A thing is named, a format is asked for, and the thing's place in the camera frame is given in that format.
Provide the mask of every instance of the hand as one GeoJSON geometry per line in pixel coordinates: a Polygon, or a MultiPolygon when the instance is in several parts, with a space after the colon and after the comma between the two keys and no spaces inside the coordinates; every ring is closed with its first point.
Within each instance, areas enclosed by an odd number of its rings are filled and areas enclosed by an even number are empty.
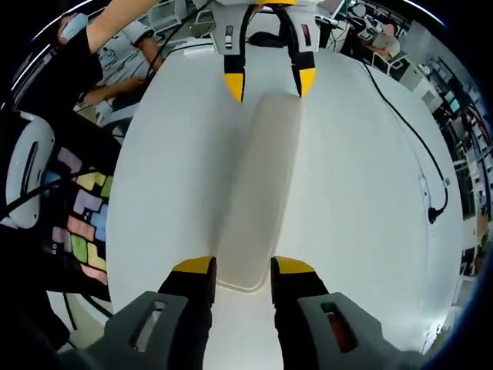
{"type": "Polygon", "coordinates": [[[125,81],[118,82],[120,84],[120,92],[121,93],[133,93],[134,91],[142,88],[144,85],[144,79],[141,79],[139,77],[130,77],[129,79],[126,79],[125,81]]]}
{"type": "Polygon", "coordinates": [[[103,100],[105,100],[105,95],[102,89],[96,89],[93,91],[89,91],[86,96],[84,96],[84,103],[89,105],[100,104],[103,100]]]}

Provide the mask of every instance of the desk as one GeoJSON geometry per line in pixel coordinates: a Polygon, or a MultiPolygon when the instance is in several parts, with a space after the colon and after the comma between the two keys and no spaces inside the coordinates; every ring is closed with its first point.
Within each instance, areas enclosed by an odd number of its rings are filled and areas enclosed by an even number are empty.
{"type": "MultiPolygon", "coordinates": [[[[261,93],[296,93],[286,50],[246,46],[243,104],[212,50],[175,52],[157,73],[117,164],[107,225],[109,292],[115,311],[156,290],[173,266],[214,252],[239,154],[261,93]]],[[[462,215],[448,149],[426,106],[373,70],[388,99],[414,125],[450,179],[449,205],[433,163],[407,134],[353,59],[315,54],[317,78],[302,102],[298,153],[277,255],[314,266],[402,349],[421,349],[444,322],[457,283],[462,215]]],[[[256,294],[218,288],[205,369],[282,368],[270,282],[256,294]]]]}

